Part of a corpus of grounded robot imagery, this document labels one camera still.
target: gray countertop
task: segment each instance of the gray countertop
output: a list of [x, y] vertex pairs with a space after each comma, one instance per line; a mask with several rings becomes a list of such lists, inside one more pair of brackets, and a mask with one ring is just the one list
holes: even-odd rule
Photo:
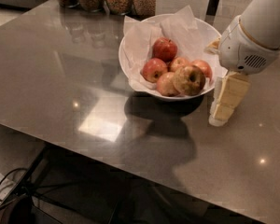
[[123, 17], [55, 0], [0, 27], [0, 124], [260, 221], [280, 224], [280, 60], [251, 76], [230, 121], [212, 92], [135, 93], [119, 65]]

